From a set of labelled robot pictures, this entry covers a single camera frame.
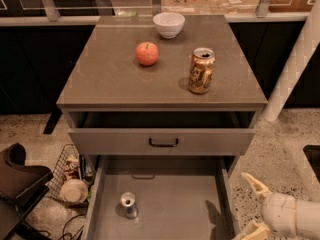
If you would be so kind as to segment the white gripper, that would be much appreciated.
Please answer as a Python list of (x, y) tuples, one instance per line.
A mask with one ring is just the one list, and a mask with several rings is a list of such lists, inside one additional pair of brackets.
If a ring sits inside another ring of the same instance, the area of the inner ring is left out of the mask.
[(261, 206), (265, 224), (251, 221), (233, 240), (267, 240), (271, 232), (280, 237), (295, 237), (296, 199), (285, 194), (272, 194), (265, 184), (247, 172), (242, 172), (241, 176), (258, 199), (265, 198)]

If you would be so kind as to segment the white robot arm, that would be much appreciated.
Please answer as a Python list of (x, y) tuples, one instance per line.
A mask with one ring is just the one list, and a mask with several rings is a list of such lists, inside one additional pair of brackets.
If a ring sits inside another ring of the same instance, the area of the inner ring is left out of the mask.
[(320, 203), (274, 193), (247, 172), (241, 176), (261, 202), (262, 221), (252, 220), (232, 240), (267, 240), (270, 235), (320, 240)]

